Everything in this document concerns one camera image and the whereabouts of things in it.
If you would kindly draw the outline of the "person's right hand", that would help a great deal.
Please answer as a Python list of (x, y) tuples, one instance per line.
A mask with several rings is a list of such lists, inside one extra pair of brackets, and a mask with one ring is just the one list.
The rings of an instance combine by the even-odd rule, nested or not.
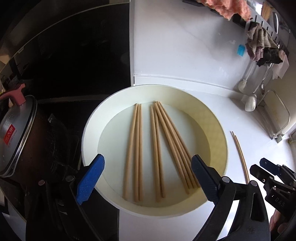
[(269, 222), (269, 229), (271, 232), (276, 231), (276, 233), (280, 234), (287, 226), (287, 222), (284, 222), (285, 218), (281, 215), (278, 210), (275, 210), (270, 222)]

